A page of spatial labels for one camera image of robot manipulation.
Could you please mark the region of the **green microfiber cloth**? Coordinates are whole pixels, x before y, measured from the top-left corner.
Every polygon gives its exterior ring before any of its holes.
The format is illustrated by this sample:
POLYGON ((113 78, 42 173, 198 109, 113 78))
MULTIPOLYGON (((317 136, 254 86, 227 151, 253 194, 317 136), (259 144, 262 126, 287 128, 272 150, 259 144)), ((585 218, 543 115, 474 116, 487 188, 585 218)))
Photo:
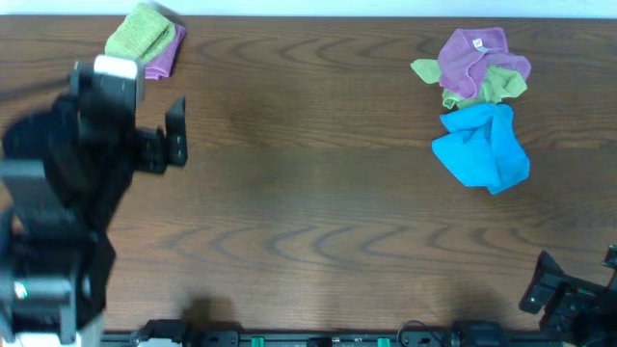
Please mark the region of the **green microfiber cloth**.
POLYGON ((148 63, 174 40, 174 23, 149 3, 139 3, 105 44, 106 55, 148 63))

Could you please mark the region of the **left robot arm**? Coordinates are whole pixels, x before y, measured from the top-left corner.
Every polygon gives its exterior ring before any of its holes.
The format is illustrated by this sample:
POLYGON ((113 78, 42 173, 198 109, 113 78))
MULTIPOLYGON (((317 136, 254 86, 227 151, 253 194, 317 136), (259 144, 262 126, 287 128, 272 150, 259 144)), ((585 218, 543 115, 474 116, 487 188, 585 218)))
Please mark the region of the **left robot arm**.
POLYGON ((101 328, 116 258, 107 229, 134 173, 188 159, 185 101, 156 129, 135 121, 138 82, 74 71, 52 106, 5 131, 1 337, 83 346, 101 328))

